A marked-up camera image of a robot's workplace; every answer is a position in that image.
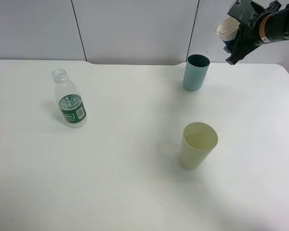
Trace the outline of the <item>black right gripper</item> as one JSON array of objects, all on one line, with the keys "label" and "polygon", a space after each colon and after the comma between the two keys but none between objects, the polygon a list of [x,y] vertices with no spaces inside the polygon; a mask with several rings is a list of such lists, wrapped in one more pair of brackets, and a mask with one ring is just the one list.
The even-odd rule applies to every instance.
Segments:
[{"label": "black right gripper", "polygon": [[257,49],[258,46],[271,43],[265,34],[265,24],[268,17],[279,11],[280,8],[281,3],[277,0],[269,3],[266,8],[253,0],[236,0],[232,3],[228,15],[240,22],[239,31],[249,40],[253,40],[254,43],[243,39],[241,36],[229,42],[224,47],[224,50],[230,54],[226,59],[227,63],[236,64]]}]

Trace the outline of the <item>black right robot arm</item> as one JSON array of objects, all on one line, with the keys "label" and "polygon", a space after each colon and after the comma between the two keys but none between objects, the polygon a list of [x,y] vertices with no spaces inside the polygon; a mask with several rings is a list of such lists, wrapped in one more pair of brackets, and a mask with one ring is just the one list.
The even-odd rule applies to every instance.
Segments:
[{"label": "black right robot arm", "polygon": [[252,0],[236,0],[228,15],[240,22],[236,37],[224,50],[226,61],[235,65],[261,45],[289,40],[289,4],[271,2],[267,8]]}]

